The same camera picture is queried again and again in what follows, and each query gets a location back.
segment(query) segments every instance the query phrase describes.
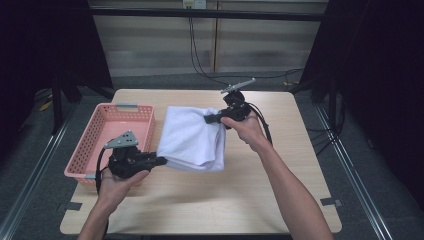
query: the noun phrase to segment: light wood tabletop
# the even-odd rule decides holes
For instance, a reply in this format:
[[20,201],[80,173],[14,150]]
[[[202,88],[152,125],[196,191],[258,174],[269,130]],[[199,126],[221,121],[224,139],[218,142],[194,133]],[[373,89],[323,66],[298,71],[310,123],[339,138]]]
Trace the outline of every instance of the light wood tabletop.
[[[334,205],[322,206],[330,193],[292,94],[243,91],[269,124],[274,148],[318,202],[332,232],[342,228]],[[150,151],[156,151],[168,106],[226,108],[219,91],[118,90],[113,103],[154,106],[155,128]],[[110,217],[109,233],[156,234],[275,234],[288,233],[268,177],[257,154],[227,130],[225,169],[183,172],[156,167]],[[78,184],[60,229],[78,234],[97,199],[94,186]]]

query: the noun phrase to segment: white cloth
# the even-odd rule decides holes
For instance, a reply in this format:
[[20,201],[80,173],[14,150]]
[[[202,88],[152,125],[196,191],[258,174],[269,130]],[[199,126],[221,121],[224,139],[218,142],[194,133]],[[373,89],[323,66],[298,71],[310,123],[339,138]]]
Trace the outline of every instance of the white cloth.
[[166,110],[158,157],[169,167],[197,172],[224,169],[225,126],[207,124],[204,116],[217,114],[213,108],[170,106]]

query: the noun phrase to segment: black cable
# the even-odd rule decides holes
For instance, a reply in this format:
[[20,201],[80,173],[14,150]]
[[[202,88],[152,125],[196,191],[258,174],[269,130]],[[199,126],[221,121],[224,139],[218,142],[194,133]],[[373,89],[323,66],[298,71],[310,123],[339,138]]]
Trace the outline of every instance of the black cable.
[[322,135],[324,135],[326,133],[326,131],[323,131],[321,133],[319,133],[318,135],[316,135],[315,137],[310,138],[311,142],[319,137],[321,137]]
[[246,104],[249,104],[250,109],[253,112],[255,112],[256,115],[258,116],[259,120],[262,123],[262,127],[263,127],[263,129],[265,131],[266,138],[268,139],[268,141],[272,145],[272,138],[271,138],[271,132],[269,131],[269,125],[266,123],[265,118],[264,118],[264,115],[262,114],[261,110],[259,110],[259,108],[255,104],[253,104],[253,103],[246,103]]
[[337,128],[335,129],[334,137],[330,137],[330,141],[315,154],[316,156],[320,155],[330,144],[334,143],[339,138],[343,129],[344,122],[345,122],[345,117],[346,117],[345,114],[346,114],[346,104],[342,100],[342,106],[341,106],[340,114],[339,114],[340,122]]
[[329,128],[323,128],[323,129],[306,128],[306,130],[310,131],[310,132],[326,132],[326,131],[330,131],[331,129],[329,129]]
[[[356,28],[353,30],[353,36],[350,38],[350,42],[348,43],[348,47],[347,47],[347,53],[345,54],[345,57],[343,58],[343,60],[342,60],[342,62],[341,62],[341,64],[339,65],[339,67],[338,67],[338,69],[336,69],[336,71],[338,70],[338,72],[340,71],[340,69],[342,69],[342,67],[346,64],[346,62],[347,62],[347,59],[348,59],[348,56],[349,56],[349,53],[352,51],[352,46],[353,46],[353,43],[354,43],[354,41],[355,41],[355,39],[356,39],[356,36],[358,35],[358,32],[359,32],[359,30],[360,30],[360,27],[361,27],[361,25],[362,25],[362,22],[363,22],[363,20],[364,20],[364,17],[365,17],[365,13],[367,12],[367,9],[368,9],[368,7],[369,7],[369,5],[370,5],[370,3],[371,3],[371,0],[368,0],[368,2],[366,3],[366,5],[365,5],[365,8],[364,8],[364,11],[362,12],[362,15],[360,16],[360,19],[359,19],[359,22],[358,22],[358,24],[357,24],[357,26],[356,26]],[[333,143],[334,141],[336,141],[336,139],[340,136],[340,133],[341,133],[341,130],[342,130],[342,128],[343,128],[343,124],[344,124],[344,118],[345,118],[345,113],[344,113],[344,111],[345,111],[345,104],[344,104],[344,102],[342,102],[342,109],[341,109],[341,112],[343,112],[343,116],[342,116],[342,120],[341,120],[341,124],[340,124],[340,127],[337,129],[337,133],[336,133],[336,135],[335,135],[335,137],[333,137],[333,139],[331,139],[331,141],[329,142],[329,143],[327,143],[320,151],[318,151],[317,152],[317,154],[316,154],[316,156],[318,156],[322,151],[324,151],[324,149],[326,148],[326,147],[328,147],[329,145],[330,145],[330,143]]]
[[[99,158],[97,159],[97,164],[96,164],[96,176],[95,176],[95,181],[96,181],[96,190],[97,190],[97,195],[99,195],[100,193],[100,188],[102,186],[102,171],[104,170],[100,170],[100,164],[102,162],[102,158],[103,158],[103,154],[105,152],[105,149],[102,148],[102,150],[100,151],[99,154]],[[103,232],[103,238],[104,239],[106,237],[107,234],[107,230],[109,228],[109,219],[106,222],[106,227],[105,230]]]
[[[189,18],[189,19],[188,19],[188,21],[189,21],[189,25],[190,25],[190,55],[191,55],[191,63],[192,63],[192,65],[193,65],[194,70],[195,70],[195,71],[196,71],[199,75],[201,75],[201,76],[203,76],[203,77],[205,77],[205,78],[208,78],[208,79],[209,79],[209,80],[211,80],[211,81],[214,81],[214,82],[217,82],[217,83],[221,83],[221,84],[224,84],[224,85],[228,86],[228,85],[229,85],[228,83],[221,82],[221,81],[218,81],[218,80],[216,80],[216,79],[213,79],[213,78],[209,77],[209,76],[205,73],[205,71],[203,71],[202,65],[200,64],[199,56],[198,56],[198,54],[197,54],[196,41],[195,41],[195,37],[194,37],[193,19],[192,19],[192,18]],[[194,59],[193,59],[193,47],[194,47],[194,53],[195,53],[195,56],[196,56],[196,59],[197,59],[197,64],[198,64],[198,66],[199,66],[199,68],[200,68],[201,73],[197,70],[197,67],[196,67],[196,65],[194,64]]]
[[[249,75],[221,75],[221,76],[209,76],[208,74],[205,73],[205,71],[203,70],[201,64],[200,64],[200,60],[199,60],[199,56],[197,54],[197,47],[196,47],[196,40],[194,37],[194,27],[193,27],[193,19],[189,18],[189,25],[190,25],[190,54],[191,54],[191,63],[193,65],[194,70],[197,72],[197,74],[199,74],[202,77],[208,78],[211,81],[217,82],[217,83],[221,83],[221,84],[225,84],[226,86],[228,86],[228,83],[222,82],[222,81],[218,81],[216,79],[218,78],[255,78],[255,79],[269,79],[269,78],[280,78],[280,77],[284,77],[286,78],[286,82],[288,82],[287,80],[287,76],[294,74],[298,71],[302,71],[304,68],[296,68],[296,69],[290,69],[288,71],[285,71],[283,74],[279,74],[279,75],[274,75],[274,76],[249,76]],[[193,55],[196,57],[197,60],[197,65],[200,69],[197,69],[196,64],[194,63],[194,58]]]
[[319,146],[319,145],[321,145],[321,144],[323,144],[323,143],[325,143],[325,142],[328,142],[329,140],[328,140],[328,138],[325,138],[324,140],[321,140],[320,142],[317,142],[317,143],[314,143],[313,145],[312,145],[312,147],[317,147],[317,146]]

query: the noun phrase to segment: aluminum rail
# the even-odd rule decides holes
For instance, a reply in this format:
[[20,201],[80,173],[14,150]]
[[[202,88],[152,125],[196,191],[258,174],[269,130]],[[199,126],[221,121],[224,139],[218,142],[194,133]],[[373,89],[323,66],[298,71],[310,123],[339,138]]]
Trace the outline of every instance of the aluminum rail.
[[[324,107],[322,105],[318,105],[316,107],[316,110],[322,125],[326,129],[331,129],[329,118]],[[361,180],[361,177],[355,169],[355,165],[353,164],[345,147],[343,146],[343,143],[337,136],[335,136],[333,131],[329,130],[327,131],[327,133],[330,139],[334,139],[332,144],[333,148],[336,151],[337,156],[339,157],[340,163],[342,164],[346,175],[353,189],[355,190],[356,196],[361,202],[365,214],[367,215],[368,220],[370,221],[371,226],[373,227],[378,239],[392,240],[393,237],[390,234],[389,228],[386,222],[384,221],[384,218],[382,217],[380,211],[378,210],[377,206],[369,195],[364,183]]]
[[116,8],[97,7],[40,7],[38,10],[60,14],[88,14],[97,16],[139,16],[139,17],[183,17],[183,18],[223,18],[257,19],[320,22],[325,19],[348,18],[348,16],[329,16],[321,13],[254,12],[232,10],[173,9],[173,8]]
[[21,222],[25,211],[27,210],[31,200],[37,190],[38,185],[41,182],[41,179],[50,164],[50,161],[56,152],[57,147],[59,146],[62,138],[68,128],[69,120],[76,110],[77,104],[73,104],[68,116],[66,117],[62,127],[58,130],[55,135],[50,137],[50,140],[44,149],[43,154],[39,158],[37,165],[32,171],[30,177],[28,178],[25,186],[20,192],[18,198],[16,199],[13,206],[10,208],[6,217],[4,218],[0,226],[0,239],[9,240],[12,239],[15,234],[16,229]]

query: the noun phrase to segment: wall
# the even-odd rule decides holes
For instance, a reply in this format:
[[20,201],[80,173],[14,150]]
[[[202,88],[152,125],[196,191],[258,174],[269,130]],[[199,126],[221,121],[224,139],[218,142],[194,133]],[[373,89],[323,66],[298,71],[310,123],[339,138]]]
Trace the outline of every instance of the wall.
[[[182,0],[91,0],[92,6],[182,8]],[[327,2],[207,1],[207,9],[323,13]],[[186,18],[95,16],[112,77],[194,73]],[[304,67],[319,23],[193,19],[205,72],[284,71]]]

